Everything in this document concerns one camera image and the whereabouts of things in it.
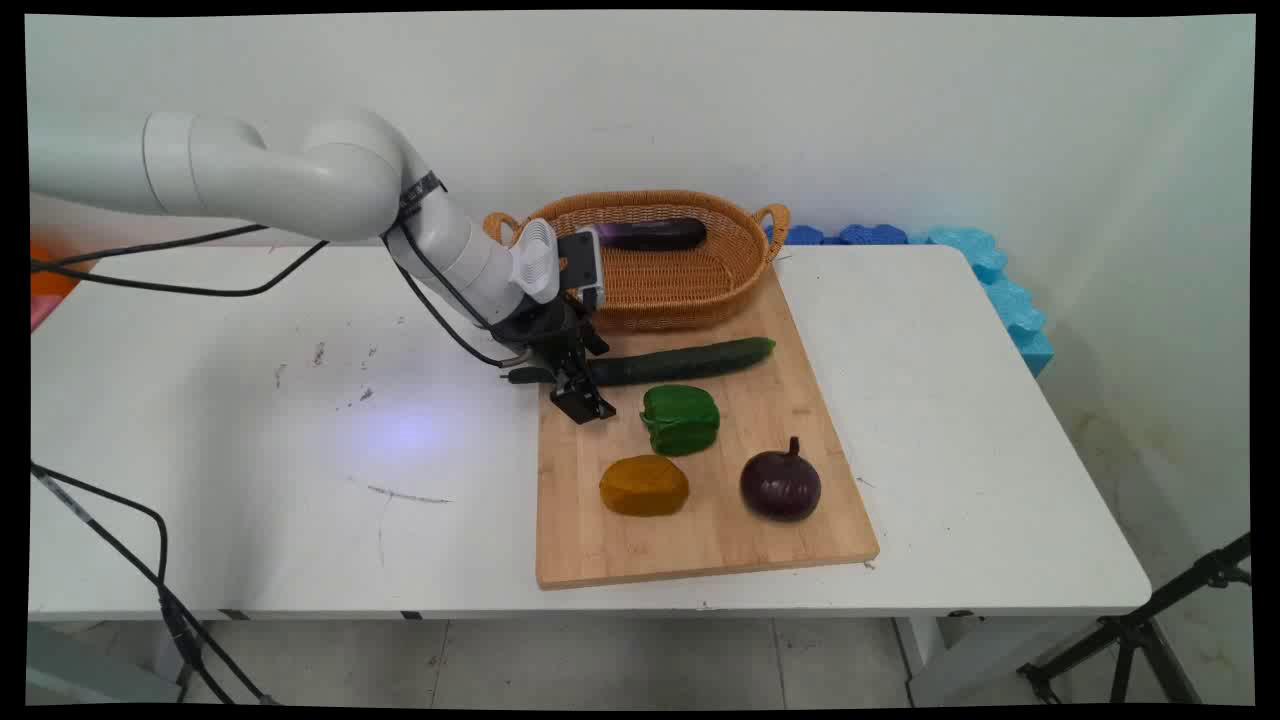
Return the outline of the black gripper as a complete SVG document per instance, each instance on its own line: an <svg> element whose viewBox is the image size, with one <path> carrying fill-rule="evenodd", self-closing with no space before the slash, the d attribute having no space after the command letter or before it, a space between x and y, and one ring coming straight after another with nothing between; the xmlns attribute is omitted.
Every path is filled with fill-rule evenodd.
<svg viewBox="0 0 1280 720"><path fill-rule="evenodd" d="M600 378L589 366L591 355L609 351L593 315L593 307L572 295L543 305L525 299L516 314L490 329L494 340L522 359L503 377L517 386L553 386L552 404L579 425L616 415L602 395Z"/></svg>

